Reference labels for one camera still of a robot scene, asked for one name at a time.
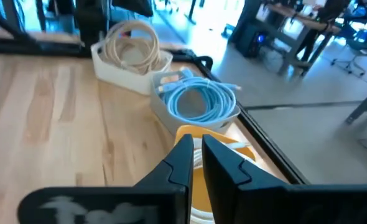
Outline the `dark grey desk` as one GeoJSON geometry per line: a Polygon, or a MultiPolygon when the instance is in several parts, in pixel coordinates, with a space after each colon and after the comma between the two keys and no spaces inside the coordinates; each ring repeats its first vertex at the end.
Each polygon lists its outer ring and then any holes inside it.
{"type": "Polygon", "coordinates": [[[282,65],[279,73],[285,72],[288,66],[291,65],[301,69],[300,75],[305,76],[327,46],[329,40],[340,32],[340,28],[333,25],[332,22],[322,23],[303,13],[296,12],[289,3],[295,3],[295,0],[283,0],[281,4],[275,0],[245,0],[242,13],[228,42],[236,47],[243,31],[248,26],[254,26],[266,33],[264,44],[268,47],[277,50],[277,47],[273,45],[276,39],[290,47],[288,52],[280,52],[282,65]],[[297,21],[302,24],[302,29],[296,37],[283,31],[284,23],[289,21],[297,21]],[[298,61],[297,50],[310,29],[319,30],[324,39],[309,58],[308,64],[300,67],[296,65],[296,61],[298,61]]]}

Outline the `yellow plastic bin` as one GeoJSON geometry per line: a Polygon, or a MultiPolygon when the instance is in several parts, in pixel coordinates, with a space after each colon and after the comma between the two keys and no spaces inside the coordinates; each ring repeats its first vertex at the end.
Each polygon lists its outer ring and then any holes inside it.
{"type": "Polygon", "coordinates": [[[175,135],[175,142],[185,134],[191,134],[194,143],[194,177],[193,177],[193,192],[192,192],[192,215],[208,216],[211,218],[211,203],[208,198],[207,187],[203,177],[203,160],[202,160],[202,137],[205,134],[213,136],[219,142],[232,149],[235,153],[244,156],[247,160],[255,161],[255,156],[251,152],[252,145],[249,142],[239,142],[231,139],[228,136],[214,132],[199,126],[183,125],[178,128],[175,135]]]}

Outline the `white plastic bin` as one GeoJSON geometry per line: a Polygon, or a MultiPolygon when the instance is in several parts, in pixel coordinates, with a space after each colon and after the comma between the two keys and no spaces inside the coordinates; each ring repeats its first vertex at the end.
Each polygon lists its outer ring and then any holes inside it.
{"type": "Polygon", "coordinates": [[[173,56],[170,52],[161,50],[161,68],[157,68],[149,73],[146,73],[145,75],[140,75],[138,73],[134,73],[129,70],[116,67],[111,63],[105,62],[101,58],[103,45],[104,41],[101,41],[91,46],[91,56],[97,79],[131,91],[135,91],[142,95],[151,94],[151,82],[153,75],[155,73],[167,72],[173,59],[173,56]]]}

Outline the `person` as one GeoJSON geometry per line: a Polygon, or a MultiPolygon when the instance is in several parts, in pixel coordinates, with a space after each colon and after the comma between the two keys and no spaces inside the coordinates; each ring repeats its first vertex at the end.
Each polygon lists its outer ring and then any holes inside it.
{"type": "MultiPolygon", "coordinates": [[[[317,12],[316,20],[319,22],[334,22],[335,19],[348,7],[351,0],[326,0],[324,5],[316,4],[312,10],[317,12]]],[[[308,64],[308,59],[313,51],[315,41],[320,35],[317,29],[310,29],[302,41],[297,54],[305,50],[302,58],[296,61],[296,65],[304,67],[308,64]]]]}

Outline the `black computer tower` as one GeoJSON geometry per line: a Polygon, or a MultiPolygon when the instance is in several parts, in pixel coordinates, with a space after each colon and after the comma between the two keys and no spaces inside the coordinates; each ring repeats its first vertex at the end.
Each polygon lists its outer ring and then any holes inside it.
{"type": "Polygon", "coordinates": [[[257,57],[266,40],[266,33],[254,26],[248,26],[239,38],[236,49],[246,58],[257,57]]]}

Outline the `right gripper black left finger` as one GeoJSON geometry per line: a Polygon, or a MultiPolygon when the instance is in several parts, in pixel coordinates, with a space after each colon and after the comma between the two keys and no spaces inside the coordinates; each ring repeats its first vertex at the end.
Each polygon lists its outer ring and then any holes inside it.
{"type": "Polygon", "coordinates": [[[189,224],[193,138],[184,135],[132,187],[46,187],[19,203],[19,224],[189,224]]]}

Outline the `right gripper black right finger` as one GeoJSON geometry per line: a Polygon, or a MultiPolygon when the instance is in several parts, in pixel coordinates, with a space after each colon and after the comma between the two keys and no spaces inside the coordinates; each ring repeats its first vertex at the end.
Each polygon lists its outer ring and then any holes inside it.
{"type": "Polygon", "coordinates": [[[202,157],[216,224],[367,224],[367,184],[287,184],[210,135],[202,157]]]}

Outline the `grey plastic bin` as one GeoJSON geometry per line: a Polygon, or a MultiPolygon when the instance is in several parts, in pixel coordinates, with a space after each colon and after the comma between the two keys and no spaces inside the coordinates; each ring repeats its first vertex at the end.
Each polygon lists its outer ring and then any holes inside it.
{"type": "Polygon", "coordinates": [[[156,73],[151,82],[151,108],[173,134],[185,124],[225,132],[240,114],[238,85],[203,78],[184,68],[156,73]]]}

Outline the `office chair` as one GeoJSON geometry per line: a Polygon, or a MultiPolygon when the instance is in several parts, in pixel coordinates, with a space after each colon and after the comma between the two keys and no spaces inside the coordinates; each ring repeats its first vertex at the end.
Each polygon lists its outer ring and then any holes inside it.
{"type": "Polygon", "coordinates": [[[349,47],[352,52],[352,59],[340,60],[339,58],[334,58],[330,62],[330,65],[342,64],[342,69],[344,69],[348,74],[353,74],[353,67],[355,67],[360,71],[359,76],[362,77],[366,73],[366,70],[356,62],[356,59],[358,57],[367,56],[367,36],[363,42],[360,42],[357,38],[349,39],[346,41],[345,47],[349,47]]]}

